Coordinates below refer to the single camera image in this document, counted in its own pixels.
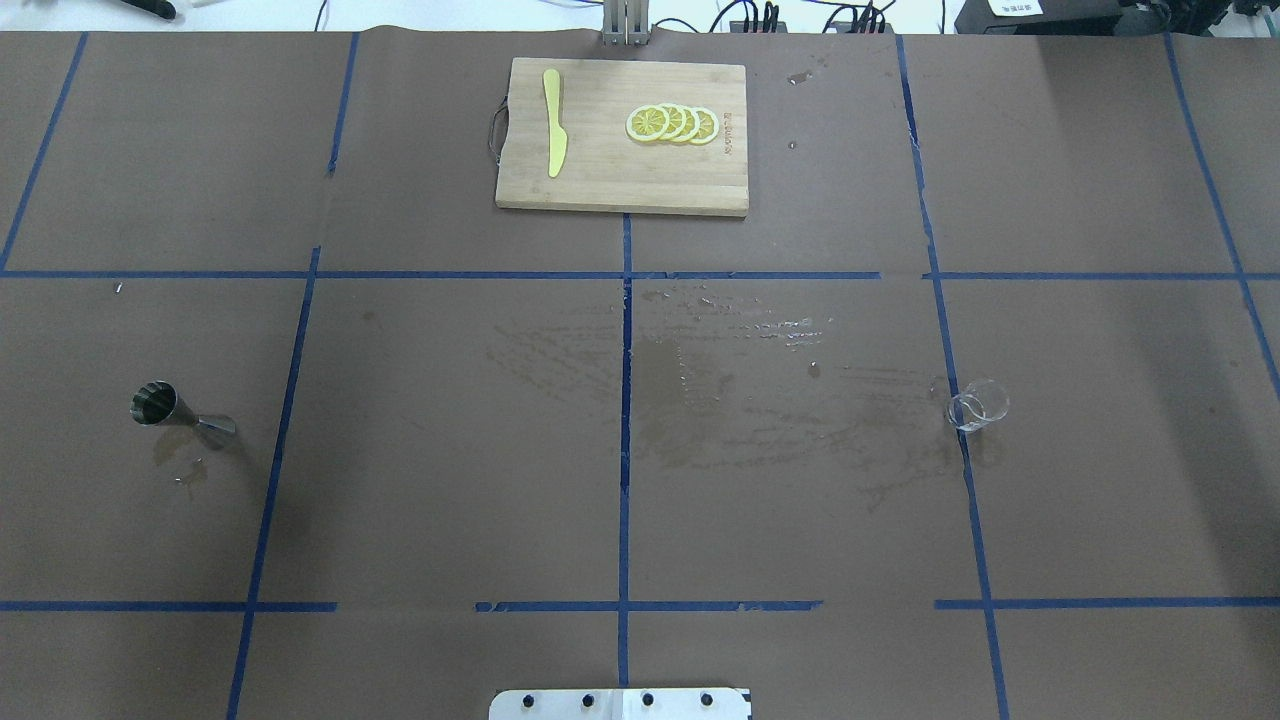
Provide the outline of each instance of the white metal plate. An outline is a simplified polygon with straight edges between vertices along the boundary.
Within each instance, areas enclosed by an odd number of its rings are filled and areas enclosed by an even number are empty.
[[[704,696],[710,700],[709,705]],[[535,719],[750,720],[751,691],[737,688],[504,691],[489,703],[489,720]]]

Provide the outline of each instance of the white bracket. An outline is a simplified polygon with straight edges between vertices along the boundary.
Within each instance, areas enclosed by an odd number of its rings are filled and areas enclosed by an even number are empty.
[[[605,45],[649,44],[649,0],[604,0]]]
[[[504,691],[489,720],[751,720],[751,691],[649,688]]]

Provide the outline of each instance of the clear glass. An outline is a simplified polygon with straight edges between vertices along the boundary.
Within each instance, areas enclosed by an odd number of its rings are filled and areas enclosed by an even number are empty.
[[[1009,392],[996,380],[966,384],[947,402],[947,421],[961,433],[978,432],[1009,413]]]

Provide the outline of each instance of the gray tabletop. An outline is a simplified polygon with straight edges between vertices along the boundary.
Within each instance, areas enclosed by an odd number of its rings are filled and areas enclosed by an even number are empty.
[[[495,208],[518,55],[745,64],[748,218]],[[0,716],[1274,714],[1277,60],[0,35]]]

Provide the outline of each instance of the yellow knife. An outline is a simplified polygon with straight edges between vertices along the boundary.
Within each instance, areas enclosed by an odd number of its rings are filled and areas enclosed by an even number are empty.
[[[547,174],[556,177],[564,167],[564,151],[568,149],[568,133],[559,124],[559,70],[547,68],[543,72],[543,90],[547,92],[547,126],[550,128]]]

